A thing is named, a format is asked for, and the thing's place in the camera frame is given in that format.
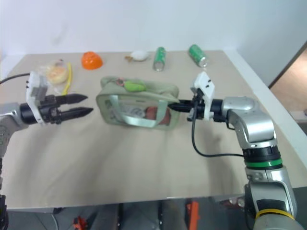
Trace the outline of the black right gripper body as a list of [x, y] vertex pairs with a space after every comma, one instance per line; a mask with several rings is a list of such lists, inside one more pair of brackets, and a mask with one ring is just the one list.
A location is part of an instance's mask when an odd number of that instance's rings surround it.
[[191, 104], [192, 107], [188, 115], [188, 120], [203, 120], [205, 102], [203, 99], [203, 92], [200, 89], [197, 89], [196, 93], [194, 93]]

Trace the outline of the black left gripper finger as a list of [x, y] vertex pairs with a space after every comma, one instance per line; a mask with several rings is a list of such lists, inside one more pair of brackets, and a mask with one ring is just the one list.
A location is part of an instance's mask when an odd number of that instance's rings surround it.
[[57, 104], [76, 104], [86, 100], [88, 97], [82, 94], [66, 94], [56, 97]]
[[90, 107], [77, 107], [61, 113], [61, 119], [76, 119], [79, 117], [84, 117], [91, 113], [94, 109]]

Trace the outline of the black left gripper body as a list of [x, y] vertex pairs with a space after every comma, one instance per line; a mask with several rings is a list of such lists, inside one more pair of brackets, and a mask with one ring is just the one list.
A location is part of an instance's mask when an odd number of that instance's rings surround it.
[[61, 124], [61, 111], [59, 107], [63, 104], [63, 96], [48, 95], [40, 101], [39, 112], [45, 123]]

